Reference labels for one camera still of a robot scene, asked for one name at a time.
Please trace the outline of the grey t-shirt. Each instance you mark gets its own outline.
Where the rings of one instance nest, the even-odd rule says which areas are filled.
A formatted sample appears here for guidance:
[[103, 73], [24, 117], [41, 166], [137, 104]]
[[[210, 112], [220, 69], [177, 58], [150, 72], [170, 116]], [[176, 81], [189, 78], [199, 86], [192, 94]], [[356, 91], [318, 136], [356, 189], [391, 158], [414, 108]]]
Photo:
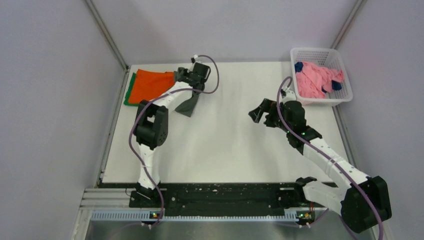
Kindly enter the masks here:
[[196, 108], [196, 105], [198, 103], [200, 97], [199, 92], [193, 92], [190, 99], [185, 100], [182, 102], [179, 106], [175, 108], [175, 111], [179, 114], [182, 114], [186, 117], [191, 117], [193, 115], [193, 112]]

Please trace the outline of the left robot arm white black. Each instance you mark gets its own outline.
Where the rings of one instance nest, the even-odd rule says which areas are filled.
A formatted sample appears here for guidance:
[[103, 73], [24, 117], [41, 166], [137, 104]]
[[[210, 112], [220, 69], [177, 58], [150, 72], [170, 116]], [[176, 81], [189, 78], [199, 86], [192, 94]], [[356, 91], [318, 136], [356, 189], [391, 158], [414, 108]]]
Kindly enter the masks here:
[[164, 204], [158, 186], [159, 172], [154, 164], [155, 149], [167, 139], [169, 113], [176, 111], [190, 117], [198, 102], [199, 94], [205, 93], [206, 81], [211, 68], [195, 60], [190, 68], [180, 67], [172, 74], [171, 87], [152, 99], [143, 99], [137, 109], [137, 117], [131, 129], [139, 146], [136, 154], [140, 161], [140, 177], [136, 192], [149, 207]]

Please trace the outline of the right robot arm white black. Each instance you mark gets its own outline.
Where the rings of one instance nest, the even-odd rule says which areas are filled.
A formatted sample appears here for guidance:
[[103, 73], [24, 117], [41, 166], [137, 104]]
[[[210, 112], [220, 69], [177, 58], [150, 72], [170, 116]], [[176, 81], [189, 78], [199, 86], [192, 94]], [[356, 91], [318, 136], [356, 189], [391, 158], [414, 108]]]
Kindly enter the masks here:
[[287, 141], [302, 156], [318, 166], [334, 183], [330, 187], [313, 177], [299, 178], [293, 200], [299, 206], [318, 203], [337, 213], [354, 233], [377, 226], [383, 238], [383, 222], [392, 217], [389, 189], [381, 176], [371, 177], [334, 151], [323, 136], [307, 124], [305, 109], [295, 100], [276, 102], [265, 98], [248, 113], [254, 123], [285, 132]]

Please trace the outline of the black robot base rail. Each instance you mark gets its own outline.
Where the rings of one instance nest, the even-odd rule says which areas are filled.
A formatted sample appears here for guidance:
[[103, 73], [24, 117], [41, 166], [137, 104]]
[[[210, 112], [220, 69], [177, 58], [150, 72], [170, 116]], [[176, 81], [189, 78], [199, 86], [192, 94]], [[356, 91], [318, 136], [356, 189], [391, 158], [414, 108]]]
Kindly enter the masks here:
[[159, 183], [143, 190], [137, 183], [100, 183], [101, 189], [131, 189], [130, 208], [152, 209], [150, 217], [282, 217], [288, 209], [307, 211], [321, 204], [306, 200], [295, 182]]

